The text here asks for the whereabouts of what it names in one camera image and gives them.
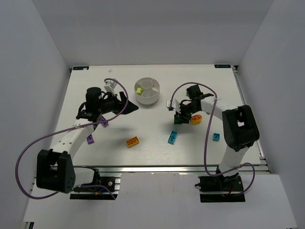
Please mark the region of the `dark green curved lego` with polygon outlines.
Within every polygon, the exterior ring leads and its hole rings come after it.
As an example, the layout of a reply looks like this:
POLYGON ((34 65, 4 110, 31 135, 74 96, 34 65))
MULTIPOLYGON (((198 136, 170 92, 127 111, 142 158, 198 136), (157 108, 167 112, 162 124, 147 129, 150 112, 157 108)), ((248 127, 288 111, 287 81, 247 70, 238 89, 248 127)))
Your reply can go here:
POLYGON ((175 125, 182 125, 182 124, 189 124, 188 120, 182 120, 182 119, 178 119, 178 118, 174 118, 174 122, 175 125))

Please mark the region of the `lime square lego brick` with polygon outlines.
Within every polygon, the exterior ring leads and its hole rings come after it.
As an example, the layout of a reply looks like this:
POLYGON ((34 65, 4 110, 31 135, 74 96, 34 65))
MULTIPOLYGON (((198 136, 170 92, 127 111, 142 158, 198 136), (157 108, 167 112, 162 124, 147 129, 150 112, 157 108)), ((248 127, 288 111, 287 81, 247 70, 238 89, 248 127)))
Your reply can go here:
POLYGON ((143 90, 142 88, 137 88, 137 90, 135 91, 138 95, 142 95, 143 90))

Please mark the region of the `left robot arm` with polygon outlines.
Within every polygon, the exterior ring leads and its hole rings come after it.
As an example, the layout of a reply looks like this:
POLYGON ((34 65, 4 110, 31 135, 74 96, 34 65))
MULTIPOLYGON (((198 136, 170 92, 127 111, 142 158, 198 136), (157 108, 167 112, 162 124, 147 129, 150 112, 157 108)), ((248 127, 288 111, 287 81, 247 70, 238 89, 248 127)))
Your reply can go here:
POLYGON ((49 150, 41 150, 37 156, 36 185, 39 188, 70 193, 74 187, 99 186, 96 169, 77 167, 72 159, 83 142, 98 125, 105 123, 104 114, 126 115, 138 110, 128 100, 126 91, 119 94, 104 93, 99 87, 87 89, 86 101, 78 109, 74 127, 49 150))

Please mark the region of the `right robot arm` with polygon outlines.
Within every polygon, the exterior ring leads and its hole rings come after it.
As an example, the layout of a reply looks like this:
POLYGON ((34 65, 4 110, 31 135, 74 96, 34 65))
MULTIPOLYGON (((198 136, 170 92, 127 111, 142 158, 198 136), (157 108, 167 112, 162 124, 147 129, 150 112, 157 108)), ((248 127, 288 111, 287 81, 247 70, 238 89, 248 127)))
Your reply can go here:
POLYGON ((200 83, 189 82, 188 103, 177 101, 172 96, 166 102, 167 109, 175 111, 174 119, 180 124, 187 124, 192 114, 199 111, 209 113, 209 121, 204 139, 203 166, 207 167, 207 148, 209 133, 213 117, 223 123, 223 136, 226 142, 224 156, 214 174, 207 171, 207 175, 225 178, 232 178, 238 174, 245 153, 259 139, 259 130, 252 112, 248 105, 231 105, 223 102, 214 90, 204 94, 200 90, 200 83))

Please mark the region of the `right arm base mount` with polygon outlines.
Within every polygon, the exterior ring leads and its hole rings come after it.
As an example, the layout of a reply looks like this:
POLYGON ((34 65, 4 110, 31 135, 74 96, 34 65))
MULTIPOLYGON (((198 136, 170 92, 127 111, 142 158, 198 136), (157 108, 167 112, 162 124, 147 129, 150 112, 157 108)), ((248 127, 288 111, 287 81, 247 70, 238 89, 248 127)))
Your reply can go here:
POLYGON ((222 177, 202 176, 195 188, 200 191, 201 203, 238 203, 245 202, 241 177, 224 182, 222 177))

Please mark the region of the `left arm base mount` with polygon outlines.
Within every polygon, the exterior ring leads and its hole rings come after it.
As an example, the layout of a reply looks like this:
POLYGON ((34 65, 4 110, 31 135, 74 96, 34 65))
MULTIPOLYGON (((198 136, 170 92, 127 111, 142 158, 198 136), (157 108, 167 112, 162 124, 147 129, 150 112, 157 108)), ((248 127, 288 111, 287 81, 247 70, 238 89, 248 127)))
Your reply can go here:
POLYGON ((120 175, 99 173, 88 184, 76 186, 70 193, 71 200, 115 200, 120 190, 120 175))

